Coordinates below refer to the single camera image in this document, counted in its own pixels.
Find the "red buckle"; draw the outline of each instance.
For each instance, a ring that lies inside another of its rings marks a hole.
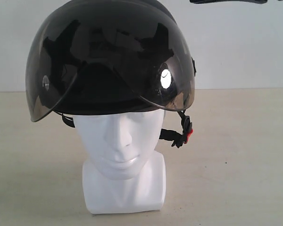
[[[188,133],[187,142],[185,142],[184,144],[187,144],[187,143],[189,142],[189,138],[190,138],[190,136],[192,135],[193,132],[194,132],[194,130],[192,129],[192,130],[190,131],[190,133]]]

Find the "black helmet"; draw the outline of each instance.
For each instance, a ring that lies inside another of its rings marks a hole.
[[[38,30],[25,85],[31,120],[164,109],[182,118],[183,134],[160,139],[181,147],[192,133],[195,63],[170,12],[156,0],[72,0]]]

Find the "mannequin face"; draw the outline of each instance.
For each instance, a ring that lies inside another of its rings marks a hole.
[[[112,180],[137,176],[157,145],[164,110],[73,116],[75,127],[98,171]]]

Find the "beige table surface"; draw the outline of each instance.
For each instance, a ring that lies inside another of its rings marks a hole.
[[[90,214],[86,158],[54,113],[30,122],[25,93],[0,93],[0,226],[283,226],[283,89],[197,90],[191,141],[159,141],[166,161],[161,211]],[[180,131],[168,113],[166,129]]]

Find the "white backdrop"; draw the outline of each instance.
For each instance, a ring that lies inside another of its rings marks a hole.
[[[68,0],[0,0],[0,91],[24,91],[31,42]],[[263,5],[161,0],[196,61],[198,89],[283,87],[283,1]]]

